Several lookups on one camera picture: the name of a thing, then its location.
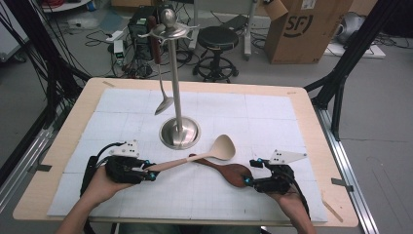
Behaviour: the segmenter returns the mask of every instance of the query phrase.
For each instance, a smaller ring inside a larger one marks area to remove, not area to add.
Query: black stool
[[[198,34],[198,43],[213,52],[213,57],[205,57],[205,53],[201,56],[201,60],[197,62],[192,73],[194,75],[200,74],[204,77],[204,82],[207,80],[212,80],[215,82],[217,80],[226,80],[227,83],[231,83],[230,76],[238,76],[239,71],[234,64],[232,64],[228,59],[222,58],[221,54],[224,51],[229,51],[234,49],[238,45],[238,35],[233,30],[230,30],[221,26],[210,26],[202,29]],[[219,63],[224,60],[225,65],[220,65]]]

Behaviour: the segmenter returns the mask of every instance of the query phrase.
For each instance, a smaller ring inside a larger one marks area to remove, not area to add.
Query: wooden table
[[[37,172],[27,186],[15,211],[14,218],[21,220],[61,220],[58,216],[47,216],[47,211],[55,196],[61,174],[73,154],[82,132],[85,130],[105,89],[159,90],[158,81],[123,80],[93,78],[81,93],[67,117],[55,142],[43,160],[51,165],[49,172]],[[171,84],[165,84],[171,90]],[[316,223],[318,226],[354,227],[358,225],[357,215],[344,186],[331,183],[332,178],[341,178],[328,143],[325,139],[318,117],[313,109],[307,92],[302,88],[252,86],[198,82],[180,82],[181,92],[231,93],[246,95],[265,95],[289,97],[298,125],[305,141],[313,171],[316,176],[323,203],[326,207],[328,222]]]

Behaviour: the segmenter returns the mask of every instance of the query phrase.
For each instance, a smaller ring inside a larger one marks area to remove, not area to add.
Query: metal frame
[[[320,109],[327,109],[328,103],[335,97],[331,131],[336,140],[340,140],[339,125],[346,80],[401,1],[379,0],[334,69],[327,76],[304,87],[307,92],[322,87],[312,99],[313,105]]]
[[[328,110],[320,110],[315,108],[316,114],[319,117],[319,121],[324,130],[325,137],[330,145],[331,152],[333,153],[337,167],[343,178],[346,186],[348,187],[349,196],[352,199],[353,206],[357,212],[358,220],[364,233],[379,233],[376,222],[373,219],[373,215],[368,209],[364,196],[361,193],[361,189],[358,185],[357,178],[353,172],[352,165],[349,162],[346,151],[344,150],[341,141],[335,138],[333,132],[331,132],[331,117]]]
[[[316,97],[312,98],[313,106],[322,123],[326,139],[336,161],[340,174],[348,188],[349,196],[356,209],[360,225],[364,233],[379,233],[373,216],[358,186],[356,176],[348,160],[339,138],[339,124],[343,102],[344,87],[350,72],[368,50],[380,30],[395,12],[402,0],[379,0],[369,16],[350,42],[349,48],[337,62],[334,69],[325,77],[304,87],[307,92],[320,88]],[[334,99],[333,116],[330,118],[327,107]]]

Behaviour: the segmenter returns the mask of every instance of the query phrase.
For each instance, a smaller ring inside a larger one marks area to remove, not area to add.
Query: stainless steel stand
[[[201,136],[200,126],[189,117],[182,117],[179,94],[179,81],[176,66],[176,49],[174,40],[168,40],[169,63],[172,71],[173,100],[175,118],[167,120],[159,131],[164,145],[172,149],[186,149],[194,146]]]
[[[162,44],[167,41],[169,47],[169,63],[170,71],[172,72],[173,101],[176,117],[167,120],[162,125],[159,136],[162,143],[169,148],[186,149],[194,146],[198,142],[201,136],[201,130],[195,120],[189,117],[182,117],[181,114],[175,40],[188,38],[188,32],[194,27],[176,22],[176,15],[171,9],[166,9],[161,13],[161,21],[163,24],[152,28],[150,33],[140,36],[154,36],[161,39]]]

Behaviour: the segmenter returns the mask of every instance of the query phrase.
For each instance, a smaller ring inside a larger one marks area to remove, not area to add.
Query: wooden spoon
[[[243,176],[252,176],[251,171],[244,165],[241,164],[228,164],[228,165],[217,165],[211,163],[207,159],[198,159],[194,161],[199,164],[206,165],[218,170],[224,178],[236,187],[246,187],[244,183]]]
[[[226,135],[219,136],[212,145],[211,150],[208,153],[198,154],[194,157],[188,157],[178,160],[173,160],[161,164],[157,164],[146,168],[146,171],[161,172],[166,169],[170,169],[187,162],[192,162],[206,157],[213,157],[220,160],[230,160],[235,155],[235,146],[231,139]]]

